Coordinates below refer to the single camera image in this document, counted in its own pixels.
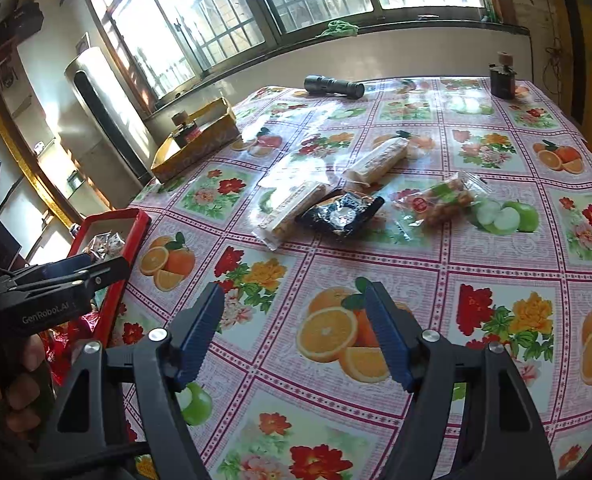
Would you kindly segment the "person left hand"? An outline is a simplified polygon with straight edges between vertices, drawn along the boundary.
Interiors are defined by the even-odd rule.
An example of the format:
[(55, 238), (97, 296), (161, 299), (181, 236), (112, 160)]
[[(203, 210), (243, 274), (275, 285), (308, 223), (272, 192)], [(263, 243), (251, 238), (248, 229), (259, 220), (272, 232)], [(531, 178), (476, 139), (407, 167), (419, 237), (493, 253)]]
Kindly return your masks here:
[(37, 428), (41, 422), (41, 416), (31, 407), (41, 393), (37, 370), (46, 362), (46, 352), (38, 335), (24, 340), (20, 362), (22, 372), (11, 385), (0, 388), (0, 402), (5, 401), (10, 407), (5, 415), (8, 429), (16, 436), (26, 438), (28, 432)]

